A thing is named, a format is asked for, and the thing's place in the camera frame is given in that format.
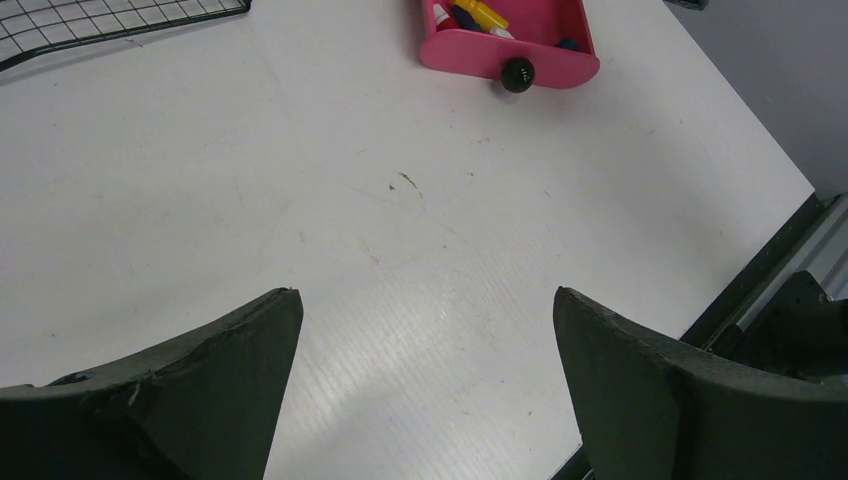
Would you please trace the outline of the yellow highlighter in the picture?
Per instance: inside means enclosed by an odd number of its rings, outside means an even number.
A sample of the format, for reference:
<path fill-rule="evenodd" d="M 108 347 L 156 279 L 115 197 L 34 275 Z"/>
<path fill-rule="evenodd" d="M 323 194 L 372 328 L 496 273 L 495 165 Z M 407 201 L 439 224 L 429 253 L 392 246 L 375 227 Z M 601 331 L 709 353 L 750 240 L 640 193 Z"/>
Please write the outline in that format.
<path fill-rule="evenodd" d="M 507 30 L 509 28 L 509 21 L 484 1 L 454 0 L 453 4 L 468 12 L 485 32 L 490 32 L 493 29 Z"/>

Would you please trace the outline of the blue cap white marker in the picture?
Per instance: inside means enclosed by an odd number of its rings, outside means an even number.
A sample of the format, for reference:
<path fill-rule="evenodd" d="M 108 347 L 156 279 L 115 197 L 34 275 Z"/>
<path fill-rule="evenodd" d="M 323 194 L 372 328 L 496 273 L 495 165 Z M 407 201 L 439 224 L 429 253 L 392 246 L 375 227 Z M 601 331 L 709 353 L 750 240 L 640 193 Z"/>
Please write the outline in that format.
<path fill-rule="evenodd" d="M 563 38 L 555 46 L 565 50 L 580 52 L 579 43 L 573 38 Z"/>

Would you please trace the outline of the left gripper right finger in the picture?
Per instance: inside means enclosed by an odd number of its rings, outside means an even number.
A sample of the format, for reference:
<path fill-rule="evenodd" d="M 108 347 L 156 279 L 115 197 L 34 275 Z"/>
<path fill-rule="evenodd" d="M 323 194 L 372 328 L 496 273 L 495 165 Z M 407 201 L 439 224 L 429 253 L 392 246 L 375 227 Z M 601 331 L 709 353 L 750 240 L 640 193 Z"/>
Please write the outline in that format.
<path fill-rule="evenodd" d="M 846 477 L 845 388 L 713 355 L 571 288 L 553 324 L 596 478 Z"/>

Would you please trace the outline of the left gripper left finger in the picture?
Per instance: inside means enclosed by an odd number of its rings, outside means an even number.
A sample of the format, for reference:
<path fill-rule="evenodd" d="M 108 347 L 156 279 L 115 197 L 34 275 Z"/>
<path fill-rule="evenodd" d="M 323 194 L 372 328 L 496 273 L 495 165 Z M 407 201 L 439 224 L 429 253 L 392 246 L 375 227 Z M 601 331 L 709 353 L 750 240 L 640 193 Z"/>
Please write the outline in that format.
<path fill-rule="evenodd" d="M 278 288 L 138 353 L 1 391 L 5 479 L 260 479 L 304 318 Z"/>

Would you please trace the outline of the black pink drawer unit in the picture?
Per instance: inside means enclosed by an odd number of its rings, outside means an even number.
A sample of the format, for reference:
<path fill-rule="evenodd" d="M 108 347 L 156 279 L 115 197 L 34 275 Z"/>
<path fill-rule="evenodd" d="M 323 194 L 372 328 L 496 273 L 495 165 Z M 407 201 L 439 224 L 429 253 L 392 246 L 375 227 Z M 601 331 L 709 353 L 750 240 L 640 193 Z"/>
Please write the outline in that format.
<path fill-rule="evenodd" d="M 421 62 L 434 70 L 498 80 L 521 93 L 531 86 L 569 89 L 591 80 L 600 70 L 581 1 L 484 1 L 509 21 L 514 39 L 488 32 L 451 29 L 437 32 L 432 6 L 451 1 L 422 1 L 424 40 Z M 580 52 L 557 48 L 573 38 Z"/>

